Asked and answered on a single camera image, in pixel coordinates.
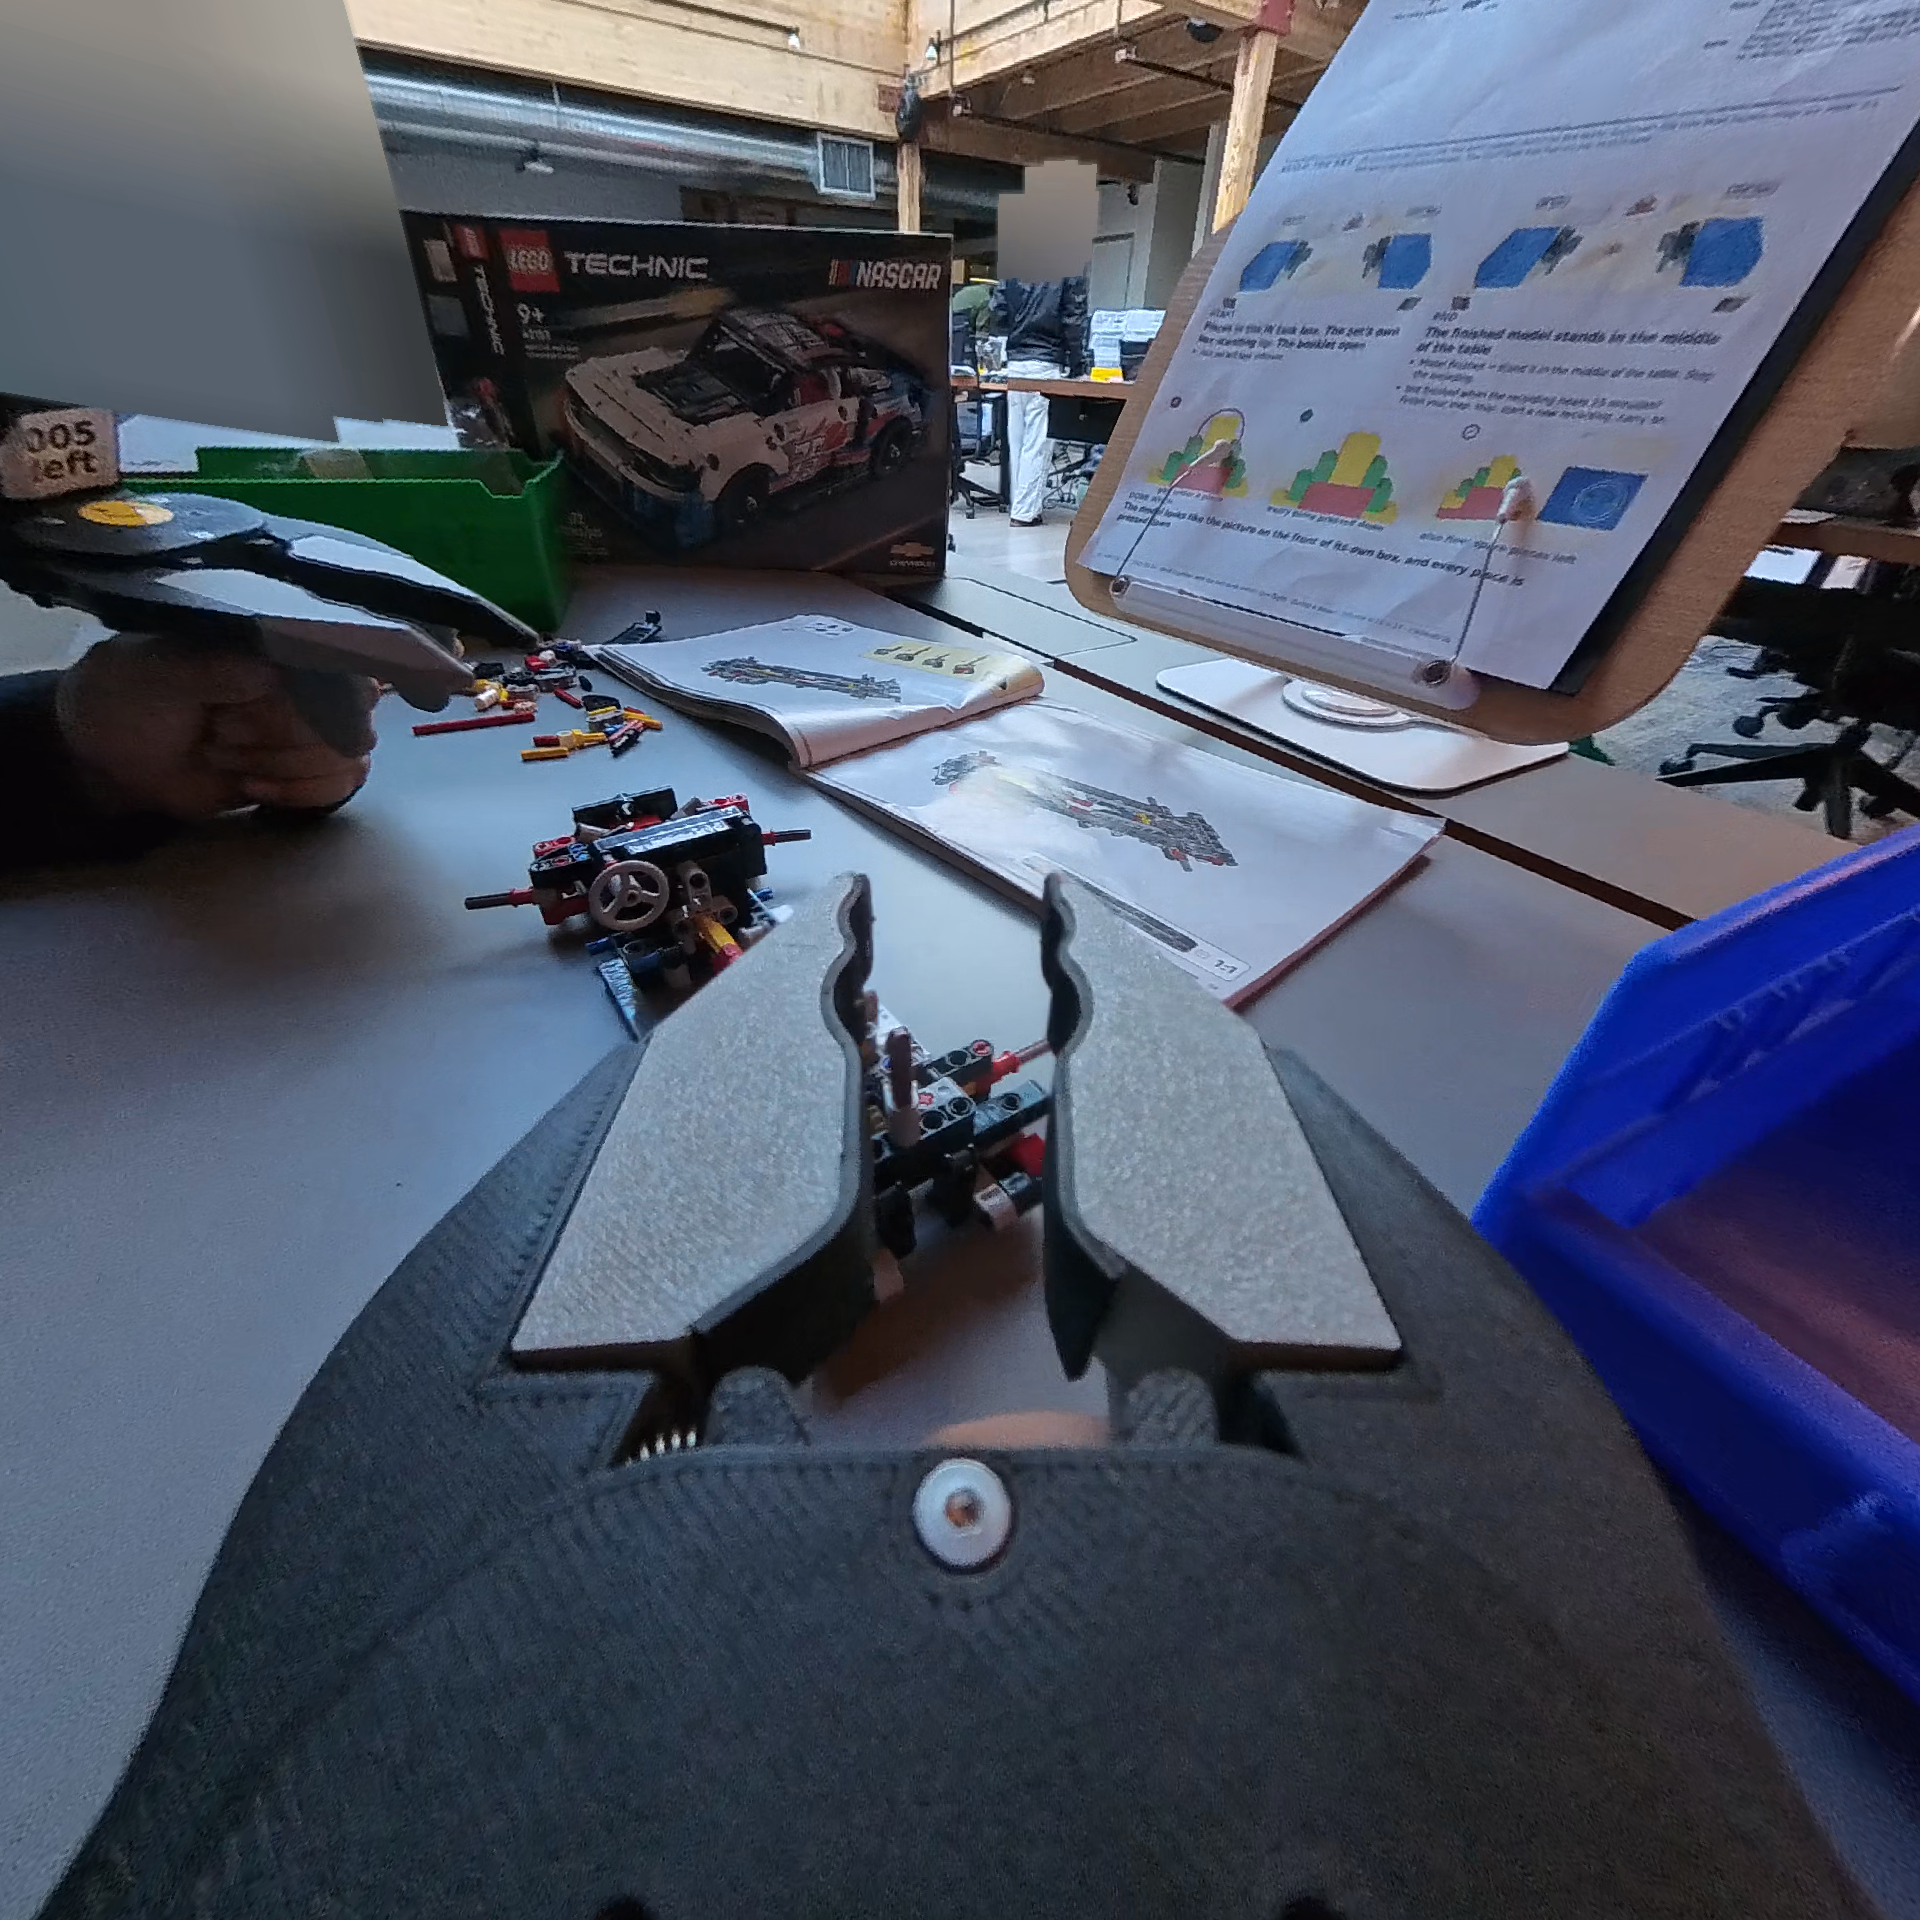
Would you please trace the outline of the blue plastic bin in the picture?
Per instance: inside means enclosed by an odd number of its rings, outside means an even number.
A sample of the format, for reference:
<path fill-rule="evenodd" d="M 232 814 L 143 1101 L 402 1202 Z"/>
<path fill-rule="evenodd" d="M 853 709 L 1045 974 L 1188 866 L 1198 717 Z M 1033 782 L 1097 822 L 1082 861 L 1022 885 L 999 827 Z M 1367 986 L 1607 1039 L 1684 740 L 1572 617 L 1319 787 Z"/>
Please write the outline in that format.
<path fill-rule="evenodd" d="M 1474 1223 L 1644 1450 L 1916 1695 L 1916 829 L 1641 949 Z"/>

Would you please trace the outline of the heap of small toy bricks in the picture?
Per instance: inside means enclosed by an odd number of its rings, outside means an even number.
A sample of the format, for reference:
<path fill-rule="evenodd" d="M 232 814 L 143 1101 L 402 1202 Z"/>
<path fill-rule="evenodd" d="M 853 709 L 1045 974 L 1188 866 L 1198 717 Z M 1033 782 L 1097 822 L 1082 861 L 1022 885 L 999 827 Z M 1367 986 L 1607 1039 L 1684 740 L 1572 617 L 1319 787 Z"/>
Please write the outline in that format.
<path fill-rule="evenodd" d="M 412 725 L 412 735 L 503 739 L 521 764 L 577 756 L 615 759 L 658 735 L 665 725 L 617 692 L 592 649 L 536 638 L 511 654 L 503 642 L 473 647 L 468 678 L 449 707 Z"/>

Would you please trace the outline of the person's left hand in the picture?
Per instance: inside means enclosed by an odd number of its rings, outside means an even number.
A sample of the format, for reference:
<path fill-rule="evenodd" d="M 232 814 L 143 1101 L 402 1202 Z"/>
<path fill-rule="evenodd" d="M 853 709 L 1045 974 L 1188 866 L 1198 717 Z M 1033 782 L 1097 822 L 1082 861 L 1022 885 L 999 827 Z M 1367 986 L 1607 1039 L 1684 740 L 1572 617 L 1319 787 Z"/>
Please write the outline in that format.
<path fill-rule="evenodd" d="M 380 685 L 325 677 L 352 717 L 346 753 L 302 717 L 276 670 L 194 642 L 108 638 L 61 673 L 57 731 L 110 814 L 207 822 L 239 810 L 328 814 L 368 779 Z"/>

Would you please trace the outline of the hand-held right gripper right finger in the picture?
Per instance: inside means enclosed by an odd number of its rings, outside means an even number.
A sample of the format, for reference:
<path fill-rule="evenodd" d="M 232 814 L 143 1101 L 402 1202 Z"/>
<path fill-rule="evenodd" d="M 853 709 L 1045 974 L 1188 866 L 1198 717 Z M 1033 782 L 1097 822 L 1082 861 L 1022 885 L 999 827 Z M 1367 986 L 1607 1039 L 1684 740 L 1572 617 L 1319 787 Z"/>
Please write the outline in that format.
<path fill-rule="evenodd" d="M 1086 882 L 1045 882 L 1046 1327 L 1070 1379 L 1384 1372 L 1396 1330 L 1256 1033 Z"/>

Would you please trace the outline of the black office chair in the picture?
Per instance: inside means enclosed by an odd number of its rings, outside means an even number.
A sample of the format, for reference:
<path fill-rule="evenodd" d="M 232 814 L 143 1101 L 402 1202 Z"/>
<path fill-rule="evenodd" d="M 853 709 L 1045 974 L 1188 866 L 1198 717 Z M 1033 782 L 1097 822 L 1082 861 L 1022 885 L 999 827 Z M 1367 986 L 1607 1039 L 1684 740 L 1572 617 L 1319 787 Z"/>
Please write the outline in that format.
<path fill-rule="evenodd" d="M 1833 725 L 1823 743 L 1760 745 L 1760 715 L 1740 722 L 1740 740 L 1693 743 L 1665 759 L 1673 787 L 1798 782 L 1791 804 L 1818 811 L 1826 831 L 1849 838 L 1853 818 L 1918 818 L 1918 788 L 1873 759 L 1873 729 L 1918 733 L 1918 613 L 1911 599 L 1872 596 L 1797 583 L 1743 581 L 1712 622 L 1712 635 L 1752 645 L 1760 668 L 1798 683 L 1768 710 L 1785 729 Z"/>

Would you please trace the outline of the person's left forearm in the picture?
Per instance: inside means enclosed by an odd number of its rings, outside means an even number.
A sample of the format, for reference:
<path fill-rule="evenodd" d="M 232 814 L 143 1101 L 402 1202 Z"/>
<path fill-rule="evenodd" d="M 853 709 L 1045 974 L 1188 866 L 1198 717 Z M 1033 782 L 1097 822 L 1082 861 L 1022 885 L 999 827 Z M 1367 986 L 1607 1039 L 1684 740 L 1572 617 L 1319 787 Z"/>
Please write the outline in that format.
<path fill-rule="evenodd" d="M 60 729 L 57 673 L 2 677 L 2 875 L 94 853 L 97 817 Z"/>

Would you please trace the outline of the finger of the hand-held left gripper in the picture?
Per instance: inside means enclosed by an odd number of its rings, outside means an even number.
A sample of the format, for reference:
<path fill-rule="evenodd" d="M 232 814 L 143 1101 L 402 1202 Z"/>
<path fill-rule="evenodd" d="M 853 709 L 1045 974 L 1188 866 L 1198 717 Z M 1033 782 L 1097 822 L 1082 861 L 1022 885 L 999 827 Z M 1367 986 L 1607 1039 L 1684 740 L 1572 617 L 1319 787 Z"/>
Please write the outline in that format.
<path fill-rule="evenodd" d="M 266 517 L 266 539 L 279 557 L 266 572 L 326 602 L 399 617 L 485 647 L 533 654 L 542 634 L 486 596 L 365 534 L 305 521 Z"/>
<path fill-rule="evenodd" d="M 447 639 L 473 630 L 473 599 L 424 595 L 423 611 L 381 613 L 266 577 L 151 577 L 149 602 L 170 613 L 238 617 L 270 661 L 381 681 L 414 709 L 437 714 L 470 683 Z"/>

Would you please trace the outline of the black toy brick chassis model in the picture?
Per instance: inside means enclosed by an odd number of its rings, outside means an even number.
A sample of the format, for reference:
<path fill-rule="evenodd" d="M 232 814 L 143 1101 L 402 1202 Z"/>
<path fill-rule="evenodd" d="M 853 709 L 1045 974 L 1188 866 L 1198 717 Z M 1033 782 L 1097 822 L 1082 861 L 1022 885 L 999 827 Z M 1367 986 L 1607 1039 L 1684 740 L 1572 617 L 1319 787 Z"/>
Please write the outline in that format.
<path fill-rule="evenodd" d="M 872 1299 L 906 1285 L 921 1225 L 1008 1231 L 1045 1196 L 1045 1039 L 928 1049 L 874 993 L 856 998 L 860 1111 L 871 1149 Z"/>

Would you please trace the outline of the toy car set box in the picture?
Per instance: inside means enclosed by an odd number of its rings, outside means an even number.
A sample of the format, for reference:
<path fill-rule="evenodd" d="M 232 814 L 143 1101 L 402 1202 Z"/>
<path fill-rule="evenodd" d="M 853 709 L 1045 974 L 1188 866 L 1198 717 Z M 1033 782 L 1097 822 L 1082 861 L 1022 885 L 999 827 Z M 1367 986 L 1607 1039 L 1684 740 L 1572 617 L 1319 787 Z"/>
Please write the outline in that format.
<path fill-rule="evenodd" d="M 399 214 L 449 421 L 557 459 L 583 562 L 944 574 L 942 236 Z"/>

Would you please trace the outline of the green plastic bin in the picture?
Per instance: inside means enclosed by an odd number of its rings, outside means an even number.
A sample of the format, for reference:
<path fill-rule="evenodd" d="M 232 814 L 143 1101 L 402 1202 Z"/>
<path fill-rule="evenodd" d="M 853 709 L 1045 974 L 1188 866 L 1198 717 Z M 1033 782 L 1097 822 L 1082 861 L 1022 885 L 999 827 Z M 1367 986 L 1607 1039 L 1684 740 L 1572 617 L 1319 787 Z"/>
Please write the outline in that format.
<path fill-rule="evenodd" d="M 559 458 L 513 447 L 198 447 L 188 470 L 132 474 L 135 491 L 228 497 L 396 546 L 553 630 L 572 596 Z"/>

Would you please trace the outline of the metal ventilation duct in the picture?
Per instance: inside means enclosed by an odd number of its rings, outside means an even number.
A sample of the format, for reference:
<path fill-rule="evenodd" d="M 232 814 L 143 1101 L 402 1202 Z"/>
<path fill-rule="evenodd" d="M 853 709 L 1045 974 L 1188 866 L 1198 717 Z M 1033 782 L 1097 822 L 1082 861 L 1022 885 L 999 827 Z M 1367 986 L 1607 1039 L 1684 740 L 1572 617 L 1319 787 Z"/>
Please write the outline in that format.
<path fill-rule="evenodd" d="M 862 134 L 381 66 L 365 77 L 375 122 L 389 138 L 513 159 L 782 181 L 826 201 L 878 201 L 896 193 L 893 148 Z"/>

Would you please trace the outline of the toy brick model with steering wheel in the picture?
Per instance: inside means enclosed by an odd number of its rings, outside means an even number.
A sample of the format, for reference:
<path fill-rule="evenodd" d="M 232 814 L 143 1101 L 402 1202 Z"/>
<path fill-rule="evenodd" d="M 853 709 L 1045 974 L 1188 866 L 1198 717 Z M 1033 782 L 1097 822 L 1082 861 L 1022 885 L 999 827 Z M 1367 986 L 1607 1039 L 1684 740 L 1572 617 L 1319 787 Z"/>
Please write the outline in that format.
<path fill-rule="evenodd" d="M 585 924 L 590 949 L 631 988 L 687 993 L 777 924 L 766 857 L 808 837 L 764 827 L 742 796 L 615 794 L 534 841 L 518 887 L 468 897 L 463 909 L 530 907 L 548 929 Z"/>

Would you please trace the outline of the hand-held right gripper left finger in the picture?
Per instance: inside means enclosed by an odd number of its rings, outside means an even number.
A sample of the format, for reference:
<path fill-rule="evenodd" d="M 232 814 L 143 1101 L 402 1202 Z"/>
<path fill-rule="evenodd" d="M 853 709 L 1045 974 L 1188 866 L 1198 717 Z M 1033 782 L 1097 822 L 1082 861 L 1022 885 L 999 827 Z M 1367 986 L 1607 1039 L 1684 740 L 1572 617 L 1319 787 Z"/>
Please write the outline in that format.
<path fill-rule="evenodd" d="M 528 1366 L 813 1370 L 872 1307 L 864 875 L 662 1019 L 511 1338 Z"/>

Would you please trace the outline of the open building instruction booklet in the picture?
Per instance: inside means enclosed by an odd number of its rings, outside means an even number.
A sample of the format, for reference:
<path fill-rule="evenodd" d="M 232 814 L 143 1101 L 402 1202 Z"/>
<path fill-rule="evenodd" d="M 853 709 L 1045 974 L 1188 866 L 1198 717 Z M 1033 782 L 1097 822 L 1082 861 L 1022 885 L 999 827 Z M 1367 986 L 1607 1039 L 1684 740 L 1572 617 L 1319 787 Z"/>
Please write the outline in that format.
<path fill-rule="evenodd" d="M 833 614 L 590 647 L 682 714 L 761 731 L 839 801 L 1040 901 L 1102 897 L 1242 1006 L 1393 889 L 1442 825 L 1221 759 L 1045 695 L 1034 663 Z"/>

